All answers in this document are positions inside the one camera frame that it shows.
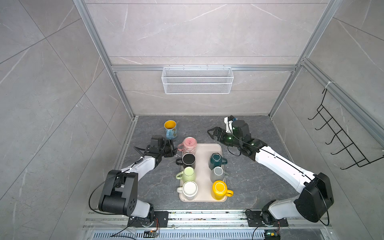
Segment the blue mug yellow inside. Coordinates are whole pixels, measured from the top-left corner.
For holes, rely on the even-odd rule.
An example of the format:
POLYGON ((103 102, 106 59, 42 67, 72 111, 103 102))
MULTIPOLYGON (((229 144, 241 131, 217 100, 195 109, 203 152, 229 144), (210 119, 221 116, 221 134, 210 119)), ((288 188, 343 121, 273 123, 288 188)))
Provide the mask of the blue mug yellow inside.
POLYGON ((173 140, 178 136, 177 123, 175 121, 166 121, 164 127, 166 129, 166 138, 168 140, 173 140))

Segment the pink patterned mug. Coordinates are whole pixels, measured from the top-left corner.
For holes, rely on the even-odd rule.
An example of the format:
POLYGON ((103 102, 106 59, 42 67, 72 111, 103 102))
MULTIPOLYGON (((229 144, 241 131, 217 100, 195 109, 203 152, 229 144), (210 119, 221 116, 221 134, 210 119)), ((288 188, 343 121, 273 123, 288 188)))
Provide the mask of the pink patterned mug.
POLYGON ((193 137, 187 137, 181 144, 178 145, 178 152, 185 154, 196 154, 197 140, 193 137))

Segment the black mug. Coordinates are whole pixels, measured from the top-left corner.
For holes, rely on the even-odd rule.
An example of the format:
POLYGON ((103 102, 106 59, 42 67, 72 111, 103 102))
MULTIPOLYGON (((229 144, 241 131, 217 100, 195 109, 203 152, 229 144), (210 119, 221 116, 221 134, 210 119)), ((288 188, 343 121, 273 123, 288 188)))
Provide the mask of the black mug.
POLYGON ((184 169, 187 167, 191 167, 193 169, 196 168, 196 157, 192 153, 186 153, 182 158, 176 159, 176 164, 178 166, 182 166, 184 169))

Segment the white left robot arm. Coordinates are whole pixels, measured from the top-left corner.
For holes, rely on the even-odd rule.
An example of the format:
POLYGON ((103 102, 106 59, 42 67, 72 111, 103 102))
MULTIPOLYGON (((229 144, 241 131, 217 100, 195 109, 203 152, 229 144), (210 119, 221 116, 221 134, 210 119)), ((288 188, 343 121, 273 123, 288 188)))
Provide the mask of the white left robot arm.
POLYGON ((109 171, 98 203, 98 210, 105 215, 124 215, 141 221, 153 222, 154 207, 138 199, 138 182, 154 170, 163 158, 171 158, 177 153, 172 140, 153 135, 145 148, 134 147, 140 158, 132 165, 109 171))

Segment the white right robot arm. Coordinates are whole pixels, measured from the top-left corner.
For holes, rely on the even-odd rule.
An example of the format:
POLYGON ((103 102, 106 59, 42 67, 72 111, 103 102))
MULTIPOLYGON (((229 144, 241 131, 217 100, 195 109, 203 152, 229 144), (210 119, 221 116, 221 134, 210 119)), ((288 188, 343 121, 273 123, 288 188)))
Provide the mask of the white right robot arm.
POLYGON ((296 197, 268 202, 261 212, 264 225, 271 226, 281 219, 298 217, 317 223, 323 215, 329 214, 334 196, 327 175, 307 171, 282 157, 267 143, 253 138, 245 121, 229 116, 224 122, 225 129, 214 127, 207 131, 212 139, 237 148, 240 154, 269 168, 299 193, 296 197))

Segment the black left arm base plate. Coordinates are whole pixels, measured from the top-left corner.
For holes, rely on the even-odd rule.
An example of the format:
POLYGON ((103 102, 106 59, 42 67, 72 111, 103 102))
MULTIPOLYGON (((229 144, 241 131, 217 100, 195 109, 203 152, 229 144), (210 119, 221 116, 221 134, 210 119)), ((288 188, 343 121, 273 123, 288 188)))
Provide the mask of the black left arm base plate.
POLYGON ((155 211, 153 212, 153 216, 148 218, 139 218, 133 217, 129 219, 128 226, 129 227, 137 227, 137 228, 166 228, 168 226, 169 221, 169 212, 167 211, 155 211))

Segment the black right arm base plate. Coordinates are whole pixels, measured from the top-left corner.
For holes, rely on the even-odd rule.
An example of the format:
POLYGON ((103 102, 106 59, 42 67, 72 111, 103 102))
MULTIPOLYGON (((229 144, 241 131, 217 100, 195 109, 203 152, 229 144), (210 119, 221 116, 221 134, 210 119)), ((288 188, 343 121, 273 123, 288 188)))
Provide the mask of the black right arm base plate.
POLYGON ((275 219, 266 211, 245 210, 249 227, 288 227, 287 219, 275 219))

